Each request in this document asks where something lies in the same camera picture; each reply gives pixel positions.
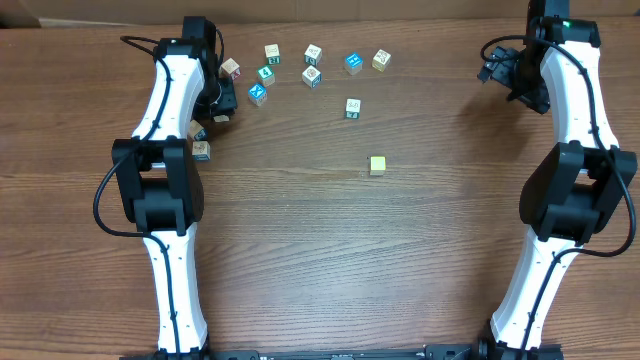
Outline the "wooden block green 7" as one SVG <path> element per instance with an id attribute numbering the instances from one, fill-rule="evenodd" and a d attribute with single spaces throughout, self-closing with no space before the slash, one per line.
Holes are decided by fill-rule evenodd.
<path id="1" fill-rule="evenodd" d="M 361 100 L 348 98 L 345 106 L 345 117 L 348 119 L 359 119 L 361 114 Z"/>

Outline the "wooden block yellow top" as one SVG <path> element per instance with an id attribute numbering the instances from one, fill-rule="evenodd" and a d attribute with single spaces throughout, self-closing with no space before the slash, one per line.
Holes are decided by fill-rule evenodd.
<path id="1" fill-rule="evenodd" d="M 386 172 L 386 158 L 384 156 L 371 156 L 369 174 L 382 176 Z"/>

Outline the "wooden block letter I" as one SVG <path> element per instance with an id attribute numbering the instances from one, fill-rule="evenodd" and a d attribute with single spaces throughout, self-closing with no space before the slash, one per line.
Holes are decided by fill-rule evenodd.
<path id="1" fill-rule="evenodd" d="M 229 122 L 230 118 L 227 115 L 218 115 L 213 117 L 213 121 L 216 123 Z"/>

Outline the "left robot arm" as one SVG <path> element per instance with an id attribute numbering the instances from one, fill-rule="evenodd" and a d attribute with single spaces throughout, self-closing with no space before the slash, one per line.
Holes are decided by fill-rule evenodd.
<path id="1" fill-rule="evenodd" d="M 199 303 L 195 239 L 204 190 L 188 136 L 192 121 L 227 118 L 237 98 L 220 75 L 224 41 L 214 23 L 187 16 L 182 33 L 149 49 L 156 69 L 146 112 L 128 139 L 114 141 L 112 168 L 131 237 L 150 257 L 159 312 L 154 359 L 208 359 L 209 333 Z"/>

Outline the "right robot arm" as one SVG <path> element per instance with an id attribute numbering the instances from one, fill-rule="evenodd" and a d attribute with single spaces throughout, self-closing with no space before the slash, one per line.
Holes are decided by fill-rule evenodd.
<path id="1" fill-rule="evenodd" d="M 566 1 L 531 0 L 521 50 L 500 39 L 480 50 L 482 82 L 509 88 L 510 100 L 553 118 L 555 144 L 522 188 L 519 216 L 524 246 L 507 293 L 492 314 L 485 338 L 465 359 L 560 359 L 558 345 L 542 343 L 542 328 L 562 279 L 579 254 L 615 257 L 632 244 L 637 217 L 629 185 L 637 156 L 621 150 L 604 107 L 601 39 L 593 21 L 572 19 Z M 618 204 L 629 216 L 628 235 L 613 251 L 586 245 Z"/>

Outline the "wooden block red X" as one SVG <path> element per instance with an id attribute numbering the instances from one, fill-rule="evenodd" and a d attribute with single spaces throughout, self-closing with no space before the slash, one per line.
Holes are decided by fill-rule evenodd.
<path id="1" fill-rule="evenodd" d="M 239 64 L 233 58 L 226 59 L 221 64 L 220 75 L 225 79 L 235 81 L 241 75 Z"/>

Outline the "wooden block blue C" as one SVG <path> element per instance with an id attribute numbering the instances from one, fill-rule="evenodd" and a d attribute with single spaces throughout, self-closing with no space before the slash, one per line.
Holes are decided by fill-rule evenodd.
<path id="1" fill-rule="evenodd" d="M 194 141 L 206 141 L 208 138 L 207 130 L 196 120 L 190 121 L 189 136 Z"/>

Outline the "wooden block blue X top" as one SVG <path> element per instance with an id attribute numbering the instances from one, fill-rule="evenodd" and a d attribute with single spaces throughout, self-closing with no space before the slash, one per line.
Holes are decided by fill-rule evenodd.
<path id="1" fill-rule="evenodd" d="M 248 89 L 249 100 L 256 106 L 262 106 L 267 99 L 267 90 L 260 83 L 255 83 Z"/>

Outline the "wooden block green 4 top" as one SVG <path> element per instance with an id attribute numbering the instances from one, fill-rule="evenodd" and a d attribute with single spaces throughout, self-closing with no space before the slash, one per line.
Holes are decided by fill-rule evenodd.
<path id="1" fill-rule="evenodd" d="M 269 65 L 265 65 L 257 70 L 260 83 L 264 87 L 269 87 L 275 83 L 275 73 Z"/>

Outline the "wooden block blue T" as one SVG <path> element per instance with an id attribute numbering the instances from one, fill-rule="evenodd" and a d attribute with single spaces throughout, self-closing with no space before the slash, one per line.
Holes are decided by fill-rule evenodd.
<path id="1" fill-rule="evenodd" d="M 194 141 L 192 143 L 192 156 L 196 161 L 209 161 L 211 159 L 211 146 L 207 141 Z"/>

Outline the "wooden block green N side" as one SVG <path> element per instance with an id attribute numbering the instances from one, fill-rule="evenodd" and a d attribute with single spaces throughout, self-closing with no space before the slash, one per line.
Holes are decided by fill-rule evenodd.
<path id="1" fill-rule="evenodd" d="M 277 44 L 265 45 L 264 50 L 268 65 L 276 65 L 281 63 L 279 46 Z"/>

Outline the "wooden block blue side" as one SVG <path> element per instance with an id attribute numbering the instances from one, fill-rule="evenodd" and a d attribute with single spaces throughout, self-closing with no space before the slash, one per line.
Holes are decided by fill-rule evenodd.
<path id="1" fill-rule="evenodd" d="M 315 88 L 322 81 L 322 74 L 316 67 L 309 65 L 302 72 L 302 81 L 310 88 Z"/>

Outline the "wooden block yellow side far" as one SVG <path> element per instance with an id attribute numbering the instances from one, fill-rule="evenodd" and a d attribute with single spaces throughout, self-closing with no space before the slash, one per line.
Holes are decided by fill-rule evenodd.
<path id="1" fill-rule="evenodd" d="M 391 54 L 383 49 L 379 49 L 372 59 L 372 67 L 380 72 L 384 72 L 391 62 Z"/>

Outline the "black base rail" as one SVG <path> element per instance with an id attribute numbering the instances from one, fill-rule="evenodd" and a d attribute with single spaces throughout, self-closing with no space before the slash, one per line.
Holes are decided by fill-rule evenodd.
<path id="1" fill-rule="evenodd" d="M 259 353 L 255 350 L 214 352 L 208 348 L 192 350 L 181 355 L 169 354 L 165 350 L 139 356 L 126 356 L 135 360 L 563 360 L 559 345 L 543 346 L 541 349 L 522 353 L 502 345 L 488 344 L 439 344 L 417 349 L 338 350 Z"/>

